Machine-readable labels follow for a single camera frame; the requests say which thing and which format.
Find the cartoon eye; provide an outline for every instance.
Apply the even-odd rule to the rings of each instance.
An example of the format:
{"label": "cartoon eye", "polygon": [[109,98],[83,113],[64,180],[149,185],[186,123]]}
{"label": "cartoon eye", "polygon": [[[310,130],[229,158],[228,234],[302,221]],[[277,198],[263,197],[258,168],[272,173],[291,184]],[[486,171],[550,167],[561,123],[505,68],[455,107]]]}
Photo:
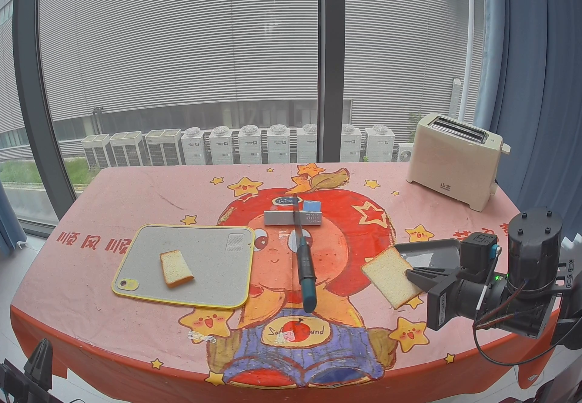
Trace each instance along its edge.
{"label": "cartoon eye", "polygon": [[[303,237],[305,238],[305,241],[307,242],[307,246],[311,247],[311,245],[313,244],[313,239],[311,238],[311,233],[309,233],[307,230],[303,229]],[[287,240],[287,246],[294,253],[297,252],[297,236],[295,235],[295,230],[293,230],[291,233],[289,233],[289,239]]]}
{"label": "cartoon eye", "polygon": [[269,243],[269,235],[262,228],[255,230],[255,251],[260,251]]}

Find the tray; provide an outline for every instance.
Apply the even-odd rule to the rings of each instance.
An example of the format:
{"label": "tray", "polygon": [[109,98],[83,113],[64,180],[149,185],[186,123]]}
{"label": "tray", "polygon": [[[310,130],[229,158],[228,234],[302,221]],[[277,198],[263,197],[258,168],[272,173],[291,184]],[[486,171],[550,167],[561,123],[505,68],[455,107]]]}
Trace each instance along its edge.
{"label": "tray", "polygon": [[[249,227],[144,225],[111,284],[116,295],[181,306],[234,309],[249,296],[254,232]],[[164,282],[159,255],[179,249],[194,280]]]}
{"label": "tray", "polygon": [[394,247],[412,267],[455,268],[461,265],[459,247],[455,238],[397,243]]}

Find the cartoon girl illustration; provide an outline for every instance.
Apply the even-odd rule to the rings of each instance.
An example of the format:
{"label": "cartoon girl illustration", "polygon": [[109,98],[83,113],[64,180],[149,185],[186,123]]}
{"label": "cartoon girl illustration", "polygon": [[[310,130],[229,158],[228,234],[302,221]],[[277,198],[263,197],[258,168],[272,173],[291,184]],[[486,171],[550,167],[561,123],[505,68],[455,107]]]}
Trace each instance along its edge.
{"label": "cartoon girl illustration", "polygon": [[303,180],[294,179],[303,191],[296,192],[300,201],[320,201],[323,211],[320,226],[303,227],[317,276],[313,314],[302,309],[295,228],[264,224],[265,210],[293,209],[289,193],[295,191],[261,189],[234,200],[218,220],[218,225],[247,225],[255,231],[249,300],[236,330],[225,326],[232,312],[198,309],[180,324],[194,331],[192,321],[199,323],[201,337],[213,334],[208,324],[221,321],[222,333],[213,334],[206,346],[211,374],[220,375],[222,383],[337,387],[380,378],[396,362],[391,331],[367,328],[350,302],[370,284],[361,266],[395,243],[389,216],[366,196],[339,188],[349,180],[346,169]]}

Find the table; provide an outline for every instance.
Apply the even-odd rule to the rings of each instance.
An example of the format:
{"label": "table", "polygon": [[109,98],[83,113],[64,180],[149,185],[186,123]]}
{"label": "table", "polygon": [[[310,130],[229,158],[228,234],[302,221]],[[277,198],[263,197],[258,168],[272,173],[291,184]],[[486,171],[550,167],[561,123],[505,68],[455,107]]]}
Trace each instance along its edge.
{"label": "table", "polygon": [[[518,212],[498,190],[482,213],[405,180],[407,163],[130,167],[102,170],[46,241],[11,305],[27,355],[54,346],[67,368],[112,398],[138,402],[424,403],[481,392],[511,368],[478,355],[471,322],[426,329],[426,294],[392,309],[360,267],[395,242],[494,232],[504,249]],[[318,275],[315,314],[301,310],[293,227],[266,227],[263,211],[290,195],[320,200],[321,227],[305,227]],[[144,224],[248,225],[257,235],[247,303],[236,311],[118,297],[111,281]],[[539,340],[480,331],[495,359],[547,349]],[[279,336],[292,327],[293,339]],[[531,385],[551,353],[520,366]]]}

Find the toaster slot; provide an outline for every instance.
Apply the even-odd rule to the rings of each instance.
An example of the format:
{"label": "toaster slot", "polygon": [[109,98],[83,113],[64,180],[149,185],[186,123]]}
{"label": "toaster slot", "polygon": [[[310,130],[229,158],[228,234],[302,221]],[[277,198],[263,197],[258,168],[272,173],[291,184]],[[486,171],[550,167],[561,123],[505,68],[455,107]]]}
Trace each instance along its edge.
{"label": "toaster slot", "polygon": [[483,130],[449,120],[443,116],[435,118],[430,124],[430,127],[447,135],[460,137],[472,143],[483,144],[487,140],[487,133]]}

